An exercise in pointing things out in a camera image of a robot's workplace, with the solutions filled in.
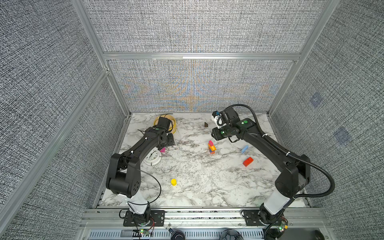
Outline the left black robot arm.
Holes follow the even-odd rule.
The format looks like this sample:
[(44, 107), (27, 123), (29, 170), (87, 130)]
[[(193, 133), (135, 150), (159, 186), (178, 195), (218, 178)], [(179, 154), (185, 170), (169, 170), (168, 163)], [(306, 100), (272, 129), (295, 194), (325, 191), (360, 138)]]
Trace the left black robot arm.
[(166, 117), (147, 128), (141, 139), (122, 154), (113, 154), (107, 172), (106, 188), (113, 194), (128, 197), (129, 211), (137, 225), (146, 225), (151, 218), (151, 203), (140, 193), (141, 163), (149, 153), (175, 144), (174, 124)]

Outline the light blue rectangular block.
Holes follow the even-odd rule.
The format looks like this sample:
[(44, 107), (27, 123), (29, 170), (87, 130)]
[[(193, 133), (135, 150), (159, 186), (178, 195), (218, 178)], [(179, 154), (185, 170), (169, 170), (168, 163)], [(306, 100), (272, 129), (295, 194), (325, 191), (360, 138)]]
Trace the light blue rectangular block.
[(248, 148), (249, 148), (248, 145), (244, 146), (244, 147), (242, 148), (241, 153), (244, 154), (244, 153), (248, 150)]

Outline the red rectangular block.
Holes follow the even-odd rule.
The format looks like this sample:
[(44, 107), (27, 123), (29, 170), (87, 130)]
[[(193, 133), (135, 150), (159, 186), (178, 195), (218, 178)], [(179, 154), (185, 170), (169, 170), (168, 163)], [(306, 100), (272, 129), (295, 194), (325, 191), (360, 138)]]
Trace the red rectangular block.
[(247, 158), (246, 160), (243, 161), (243, 165), (245, 167), (248, 167), (253, 161), (254, 161), (254, 159), (249, 157), (249, 158)]

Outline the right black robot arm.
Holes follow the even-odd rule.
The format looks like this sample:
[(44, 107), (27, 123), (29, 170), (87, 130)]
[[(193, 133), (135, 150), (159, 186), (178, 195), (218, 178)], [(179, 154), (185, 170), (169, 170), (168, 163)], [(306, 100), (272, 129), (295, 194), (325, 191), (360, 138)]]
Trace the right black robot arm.
[(259, 221), (263, 225), (276, 222), (283, 216), (286, 209), (296, 198), (297, 194), (310, 181), (310, 167), (298, 161), (296, 154), (290, 152), (266, 134), (255, 114), (254, 119), (240, 119), (232, 106), (219, 112), (212, 113), (212, 120), (216, 127), (212, 130), (212, 137), (217, 140), (237, 137), (254, 146), (265, 155), (280, 171), (275, 180), (276, 189), (260, 206)]

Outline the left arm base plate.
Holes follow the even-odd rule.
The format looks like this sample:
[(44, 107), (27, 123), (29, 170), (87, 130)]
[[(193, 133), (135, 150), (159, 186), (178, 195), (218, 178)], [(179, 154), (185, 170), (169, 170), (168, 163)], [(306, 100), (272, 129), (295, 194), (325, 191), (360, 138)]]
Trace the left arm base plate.
[(124, 227), (163, 227), (165, 221), (165, 211), (146, 212), (142, 215), (125, 211), (123, 219)]

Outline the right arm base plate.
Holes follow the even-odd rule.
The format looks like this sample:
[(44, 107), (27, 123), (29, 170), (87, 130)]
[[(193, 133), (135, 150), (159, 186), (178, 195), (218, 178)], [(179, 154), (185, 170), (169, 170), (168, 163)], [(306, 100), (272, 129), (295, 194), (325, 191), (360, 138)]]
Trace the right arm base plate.
[(256, 226), (264, 225), (261, 222), (259, 212), (260, 212), (259, 209), (241, 210), (241, 215), (243, 216), (247, 227), (256, 227)]

